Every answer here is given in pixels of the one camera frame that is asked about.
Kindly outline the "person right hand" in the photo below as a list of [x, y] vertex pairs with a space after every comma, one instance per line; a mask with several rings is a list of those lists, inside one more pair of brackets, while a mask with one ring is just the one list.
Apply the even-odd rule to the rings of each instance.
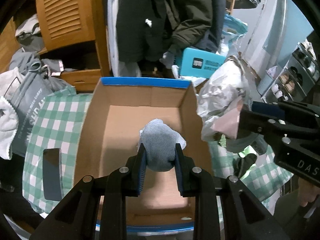
[[319, 187], [302, 178], [298, 179], [298, 201], [300, 206], [306, 207], [309, 203], [314, 202], [318, 195], [320, 195]]

